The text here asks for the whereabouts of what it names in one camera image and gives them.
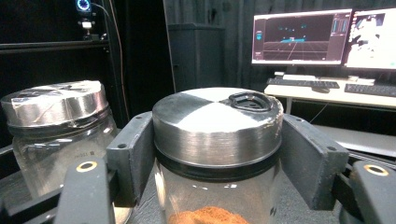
blue light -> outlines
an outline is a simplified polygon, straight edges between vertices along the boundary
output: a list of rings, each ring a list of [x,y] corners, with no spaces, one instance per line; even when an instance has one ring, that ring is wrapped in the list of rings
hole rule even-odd
[[[78,0],[77,6],[82,11],[90,11],[91,10],[91,3],[89,0]]]

desk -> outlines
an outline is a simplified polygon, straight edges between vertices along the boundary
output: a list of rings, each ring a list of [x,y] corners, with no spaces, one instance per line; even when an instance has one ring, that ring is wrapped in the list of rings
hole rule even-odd
[[[333,79],[324,79],[324,81],[334,81]],[[291,111],[292,99],[305,99],[309,101],[321,101],[329,103],[349,104],[349,105],[366,105],[390,108],[396,111],[396,97],[375,96],[366,94],[357,94],[344,92],[347,83],[356,83],[354,81],[335,80],[340,89],[330,89],[329,93],[320,93],[312,91],[310,87],[295,86],[278,86],[269,85],[264,93],[268,95],[286,97],[286,113]]]
[[[285,97],[287,100],[286,113],[290,114],[293,99],[318,101],[342,105],[380,107],[396,113],[396,97],[384,97],[366,94],[344,92],[347,83],[356,83],[347,80],[334,80],[340,89],[330,89],[329,93],[312,91],[310,87],[269,85],[264,93],[276,97]],[[363,133],[345,129],[317,126],[322,132],[345,148],[363,152],[370,152],[396,158],[396,137],[375,133]]]

black metal frame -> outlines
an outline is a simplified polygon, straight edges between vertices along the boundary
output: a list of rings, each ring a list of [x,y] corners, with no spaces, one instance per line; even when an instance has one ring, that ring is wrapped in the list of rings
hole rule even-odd
[[[310,209],[333,210],[338,200],[343,205],[342,223],[394,220],[394,170],[375,161],[347,164],[347,150],[294,116],[285,115],[282,139],[284,171]],[[134,117],[107,147],[108,169],[101,159],[76,161],[68,169],[63,189],[16,208],[2,207],[0,221],[114,223],[111,203],[130,207],[139,203],[155,160],[154,151],[152,117],[147,112]],[[98,168],[90,170],[94,163]]]

jar lid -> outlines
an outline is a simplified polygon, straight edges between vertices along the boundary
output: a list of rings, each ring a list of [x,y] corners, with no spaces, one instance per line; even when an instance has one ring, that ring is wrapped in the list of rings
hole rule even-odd
[[[77,81],[17,91],[2,98],[7,125],[40,128],[85,119],[108,106],[99,81]]]
[[[271,157],[280,146],[282,104],[257,91],[183,91],[161,99],[152,114],[161,157],[188,166],[247,166]]]

monitor screen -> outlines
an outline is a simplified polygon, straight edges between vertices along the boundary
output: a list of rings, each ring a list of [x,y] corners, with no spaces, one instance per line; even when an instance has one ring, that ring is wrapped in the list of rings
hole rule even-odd
[[[252,63],[341,64],[351,12],[254,16]]]
[[[356,11],[344,66],[396,69],[396,8]]]

